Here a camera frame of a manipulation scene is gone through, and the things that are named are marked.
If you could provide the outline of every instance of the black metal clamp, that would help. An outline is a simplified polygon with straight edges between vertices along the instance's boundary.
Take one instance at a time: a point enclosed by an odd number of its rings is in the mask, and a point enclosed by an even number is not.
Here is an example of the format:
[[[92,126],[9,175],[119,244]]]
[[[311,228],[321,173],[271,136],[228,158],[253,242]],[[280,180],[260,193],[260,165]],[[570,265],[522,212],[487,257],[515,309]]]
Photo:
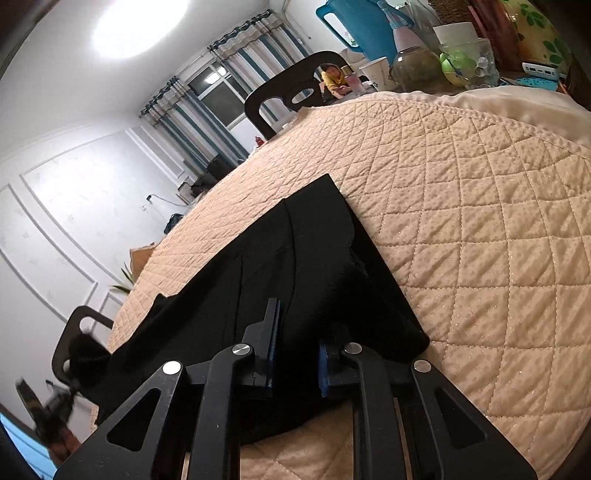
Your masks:
[[[180,478],[190,451],[189,480],[238,480],[240,445],[233,400],[236,393],[244,398],[272,394],[279,310],[279,301],[270,299],[264,320],[246,328],[242,343],[207,362],[188,367],[165,363],[54,478],[173,480]],[[196,421],[191,416],[195,412]]]
[[[208,362],[164,364],[55,479],[177,480],[190,452],[189,480],[238,480],[237,408],[272,395],[279,312],[279,301],[269,300],[264,320]],[[353,401],[355,480],[537,479],[432,364],[385,361],[342,325],[320,344],[319,387],[325,397]]]
[[[513,445],[426,360],[386,361],[334,326],[320,345],[319,385],[325,397],[353,401],[355,480],[537,479]]]

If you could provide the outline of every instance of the silver screw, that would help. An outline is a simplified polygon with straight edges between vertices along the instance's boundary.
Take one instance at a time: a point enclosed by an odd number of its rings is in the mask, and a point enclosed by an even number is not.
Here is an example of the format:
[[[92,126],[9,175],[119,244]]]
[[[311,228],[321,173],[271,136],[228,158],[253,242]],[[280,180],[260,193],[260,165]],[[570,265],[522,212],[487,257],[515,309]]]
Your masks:
[[[170,362],[166,362],[162,367],[162,371],[167,375],[174,375],[181,371],[182,365],[181,362],[177,362],[176,360],[171,360]]]
[[[355,342],[347,343],[345,345],[345,352],[350,353],[351,355],[357,355],[358,353],[361,353],[361,350],[363,350],[363,347]]]
[[[232,347],[232,353],[234,355],[246,355],[250,353],[251,347],[245,343],[237,343]]]
[[[431,371],[431,364],[426,360],[417,360],[413,366],[417,372],[421,372],[422,374],[426,374],[427,372]]]

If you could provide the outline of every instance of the person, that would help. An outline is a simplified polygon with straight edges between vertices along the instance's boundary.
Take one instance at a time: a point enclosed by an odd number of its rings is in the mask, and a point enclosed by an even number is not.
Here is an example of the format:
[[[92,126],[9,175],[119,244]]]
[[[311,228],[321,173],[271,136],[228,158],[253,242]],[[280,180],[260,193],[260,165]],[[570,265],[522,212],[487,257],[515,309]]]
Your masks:
[[[323,63],[320,65],[320,70],[322,71],[324,85],[333,96],[343,98],[347,93],[351,92],[351,87],[347,84],[345,75],[336,65]]]

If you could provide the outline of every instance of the glass jar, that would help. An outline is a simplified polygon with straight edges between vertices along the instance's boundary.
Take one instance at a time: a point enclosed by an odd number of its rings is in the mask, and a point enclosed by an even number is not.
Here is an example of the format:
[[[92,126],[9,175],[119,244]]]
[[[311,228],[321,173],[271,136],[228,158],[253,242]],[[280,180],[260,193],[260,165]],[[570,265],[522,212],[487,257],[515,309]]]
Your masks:
[[[424,47],[401,51],[390,68],[390,76],[405,92],[420,90],[441,93],[450,90],[450,84],[441,71],[439,58]]]
[[[359,77],[357,77],[357,74],[353,71],[351,67],[345,65],[341,68],[341,72],[343,72],[343,75],[345,75],[347,85],[349,85],[349,87],[351,88],[351,90],[353,90],[353,93],[355,95],[357,95],[358,97],[365,95],[365,87],[363,86],[363,83],[361,83],[361,80],[359,80]]]
[[[499,72],[488,38],[463,45],[442,45],[441,51],[456,73],[465,80],[468,90],[498,85]]]

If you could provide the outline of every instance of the ceiling light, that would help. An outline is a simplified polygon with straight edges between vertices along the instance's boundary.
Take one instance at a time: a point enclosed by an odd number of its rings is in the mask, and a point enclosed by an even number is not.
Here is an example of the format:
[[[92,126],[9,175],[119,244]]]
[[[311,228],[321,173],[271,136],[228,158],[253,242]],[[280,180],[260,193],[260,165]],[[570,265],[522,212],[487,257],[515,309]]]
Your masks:
[[[182,19],[189,0],[116,0],[95,30],[105,57],[126,59],[156,45]]]
[[[205,81],[209,84],[209,85],[213,85],[214,83],[216,83],[218,80],[220,79],[220,76],[217,73],[212,73],[211,75],[207,75],[205,77]]]

